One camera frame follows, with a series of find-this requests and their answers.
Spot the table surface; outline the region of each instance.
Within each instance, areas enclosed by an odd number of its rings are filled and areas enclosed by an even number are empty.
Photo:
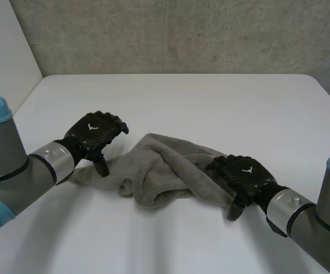
[[[28,153],[84,114],[127,122],[105,149],[128,152],[148,132],[259,160],[282,185],[316,202],[330,153],[330,96],[306,75],[56,75],[15,115]],[[326,273],[249,207],[180,199],[145,211],[114,191],[65,183],[0,229],[0,273]]]

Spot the gray wall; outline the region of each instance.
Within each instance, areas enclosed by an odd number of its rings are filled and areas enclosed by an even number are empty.
[[[301,73],[330,93],[330,0],[10,0],[44,76]]]

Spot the white wall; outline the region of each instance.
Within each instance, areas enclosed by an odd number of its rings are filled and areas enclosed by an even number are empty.
[[[15,113],[41,79],[9,0],[0,0],[0,96]]]

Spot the towel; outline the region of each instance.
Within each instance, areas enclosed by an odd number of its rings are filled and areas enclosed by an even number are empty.
[[[133,196],[148,209],[190,196],[229,208],[234,193],[220,188],[215,181],[222,179],[207,170],[213,158],[221,155],[224,154],[186,140],[147,134],[129,153],[108,161],[109,176],[103,178],[94,166],[89,166],[76,170],[70,181],[118,190],[120,196]]]

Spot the cloth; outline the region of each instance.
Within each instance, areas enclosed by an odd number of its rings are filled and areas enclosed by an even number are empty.
[[[101,177],[94,166],[78,169],[70,181],[98,188],[118,189],[148,209],[165,206],[176,198],[190,197],[229,207],[234,200],[206,170],[222,153],[191,142],[157,134],[145,135],[127,154],[108,161],[110,174]]]

